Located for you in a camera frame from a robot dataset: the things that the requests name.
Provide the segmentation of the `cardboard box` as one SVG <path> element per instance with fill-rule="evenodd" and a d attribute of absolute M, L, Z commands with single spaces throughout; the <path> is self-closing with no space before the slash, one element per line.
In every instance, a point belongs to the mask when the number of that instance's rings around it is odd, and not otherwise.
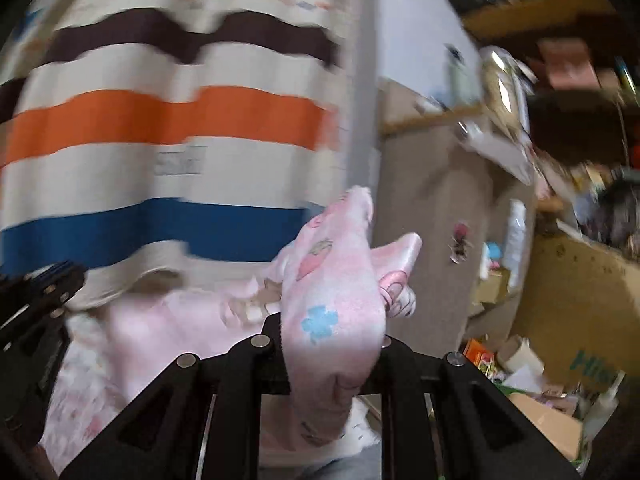
<path fill-rule="evenodd" d="M 602 391 L 639 376 L 639 266 L 599 244 L 534 237 L 511 333 L 529 340 L 552 384 Z"/>

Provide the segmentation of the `brown cabinet side panel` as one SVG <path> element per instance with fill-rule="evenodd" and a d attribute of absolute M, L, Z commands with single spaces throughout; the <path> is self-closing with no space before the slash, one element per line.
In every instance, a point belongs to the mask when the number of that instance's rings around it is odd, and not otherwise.
<path fill-rule="evenodd" d="M 514 292 L 498 304 L 474 304 L 483 246 L 506 239 L 510 203 L 535 220 L 533 166 L 522 148 L 498 131 L 483 105 L 437 115 L 418 110 L 419 93 L 386 79 L 378 90 L 381 166 L 373 243 L 402 234 L 423 240 L 409 284 L 410 318 L 388 332 L 413 350 L 442 356 L 475 338 L 498 349 L 520 304 Z"/>

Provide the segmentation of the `pink cartoon print pants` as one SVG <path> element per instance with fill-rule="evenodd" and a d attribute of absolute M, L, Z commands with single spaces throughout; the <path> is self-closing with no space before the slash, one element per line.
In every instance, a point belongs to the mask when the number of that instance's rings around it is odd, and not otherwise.
<path fill-rule="evenodd" d="M 250 278 L 213 290 L 138 287 L 67 321 L 41 445 L 67 466 L 175 358 L 219 356 L 281 319 L 292 392 L 262 404 L 259 463 L 317 469 L 378 443 L 359 401 L 386 322 L 413 314 L 408 281 L 421 249 L 408 233 L 374 248 L 367 188 L 355 186 L 310 219 Z"/>

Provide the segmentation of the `striped Paris curtain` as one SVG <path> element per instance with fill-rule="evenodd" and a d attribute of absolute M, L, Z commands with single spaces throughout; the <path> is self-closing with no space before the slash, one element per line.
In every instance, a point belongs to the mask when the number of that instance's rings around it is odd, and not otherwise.
<path fill-rule="evenodd" d="M 1 44 L 1 267 L 207 287 L 347 184 L 358 0 L 27 0 Z"/>

